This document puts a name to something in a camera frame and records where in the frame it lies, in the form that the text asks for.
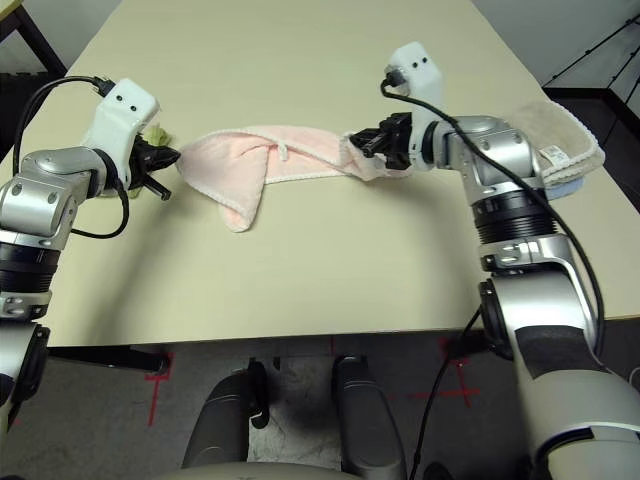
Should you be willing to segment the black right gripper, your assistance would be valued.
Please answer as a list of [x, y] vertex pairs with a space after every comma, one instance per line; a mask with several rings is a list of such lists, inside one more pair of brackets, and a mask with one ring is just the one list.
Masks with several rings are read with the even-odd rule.
[[379, 123], [379, 128], [365, 128], [349, 136], [365, 157], [382, 154], [387, 169], [404, 171], [409, 160], [412, 118], [409, 112], [393, 113]]

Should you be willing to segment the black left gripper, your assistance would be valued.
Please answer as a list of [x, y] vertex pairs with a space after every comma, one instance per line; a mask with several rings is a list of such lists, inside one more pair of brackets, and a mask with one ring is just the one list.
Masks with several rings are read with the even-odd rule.
[[130, 155], [130, 197], [136, 198], [143, 189], [149, 190], [162, 201], [171, 197], [170, 190], [152, 177], [152, 173], [169, 168], [181, 153], [169, 146], [154, 146], [136, 141]]

